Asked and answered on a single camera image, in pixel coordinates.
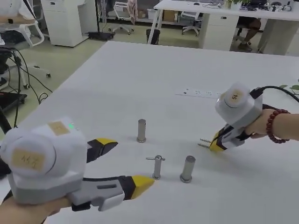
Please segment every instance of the person's leg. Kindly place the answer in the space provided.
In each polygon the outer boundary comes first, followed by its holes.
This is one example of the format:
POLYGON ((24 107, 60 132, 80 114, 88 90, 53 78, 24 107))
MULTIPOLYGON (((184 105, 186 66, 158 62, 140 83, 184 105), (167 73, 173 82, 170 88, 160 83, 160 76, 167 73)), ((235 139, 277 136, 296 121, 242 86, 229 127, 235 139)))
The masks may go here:
POLYGON ((246 37, 244 38, 244 41, 242 41, 238 46, 238 49, 251 52, 252 48, 248 45, 248 42, 259 31, 261 22, 257 18, 253 17, 240 17, 238 24, 249 29, 246 37))
POLYGON ((248 33, 246 35, 246 37, 244 38, 245 42, 249 42, 251 40, 252 37, 254 37, 258 31, 260 30, 261 27, 261 22, 258 19, 255 19, 254 21, 252 21, 249 25, 248 25, 248 33))

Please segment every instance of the beaded bracelet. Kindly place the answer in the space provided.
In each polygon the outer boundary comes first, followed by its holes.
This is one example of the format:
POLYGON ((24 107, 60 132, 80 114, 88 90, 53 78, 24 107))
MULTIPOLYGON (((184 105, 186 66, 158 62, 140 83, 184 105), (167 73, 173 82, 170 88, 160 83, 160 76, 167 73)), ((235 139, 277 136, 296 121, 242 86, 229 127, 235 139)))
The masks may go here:
POLYGON ((269 119, 268 119, 268 123, 267 123, 267 135, 269 136, 269 138, 275 142, 275 143, 278 143, 278 144, 281 144, 281 143, 285 143, 286 141, 289 141, 289 139, 277 139, 274 135, 273 135, 273 121, 274 119, 276 118, 277 115, 281 114, 281 113, 289 113, 288 111, 286 110, 276 110, 274 111, 269 119))

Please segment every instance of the drawer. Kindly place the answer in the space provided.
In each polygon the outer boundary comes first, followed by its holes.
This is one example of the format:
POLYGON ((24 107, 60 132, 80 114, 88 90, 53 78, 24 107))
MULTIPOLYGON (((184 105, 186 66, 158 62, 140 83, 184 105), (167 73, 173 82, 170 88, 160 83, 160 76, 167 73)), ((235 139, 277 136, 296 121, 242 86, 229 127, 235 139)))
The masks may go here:
POLYGON ((236 27, 238 20, 239 20, 238 16, 210 14, 210 16, 209 16, 209 25, 225 26, 225 27, 234 26, 234 27, 236 27))
POLYGON ((66 12, 64 0, 42 0, 43 11, 66 12))

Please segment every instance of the hand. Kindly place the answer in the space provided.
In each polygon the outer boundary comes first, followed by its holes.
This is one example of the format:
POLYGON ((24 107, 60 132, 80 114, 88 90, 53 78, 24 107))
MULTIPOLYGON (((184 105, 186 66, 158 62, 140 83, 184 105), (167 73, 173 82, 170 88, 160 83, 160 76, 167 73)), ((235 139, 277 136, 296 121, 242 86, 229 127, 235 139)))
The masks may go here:
POLYGON ((267 135, 267 123, 269 116, 274 112, 272 109, 265 109, 261 116, 258 117, 252 124, 246 127, 246 134, 252 134, 251 138, 258 139, 267 135))
POLYGON ((40 224, 48 216, 70 206, 66 197, 40 205, 20 205, 11 197, 0 206, 0 223, 40 224))

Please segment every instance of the metal peg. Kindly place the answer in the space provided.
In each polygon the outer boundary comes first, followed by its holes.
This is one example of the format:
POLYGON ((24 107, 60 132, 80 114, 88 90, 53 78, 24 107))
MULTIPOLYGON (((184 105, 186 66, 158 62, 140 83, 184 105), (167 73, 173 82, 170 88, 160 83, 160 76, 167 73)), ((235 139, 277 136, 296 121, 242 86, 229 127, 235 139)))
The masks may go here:
POLYGON ((165 160, 165 158, 163 158, 160 155, 155 156, 154 158, 146 158, 147 160, 155 160, 155 168, 154 168, 154 173, 153 173, 153 178, 155 180, 159 180, 161 177, 161 165, 162 165, 162 161, 165 160))
POLYGON ((185 165, 182 174, 179 176, 181 181, 184 183, 190 183, 192 180, 192 171, 194 168, 196 159, 189 155, 186 157, 185 165))
POLYGON ((204 148, 209 148, 211 143, 212 143, 211 141, 209 141, 207 139, 200 139, 200 141, 203 142, 203 143, 198 143, 198 145, 201 146, 201 147, 204 147, 204 148))
POLYGON ((138 136, 137 136, 137 141, 139 143, 143 143, 143 142, 146 141, 146 137, 145 137, 145 126, 146 126, 145 119, 140 119, 138 121, 138 136))

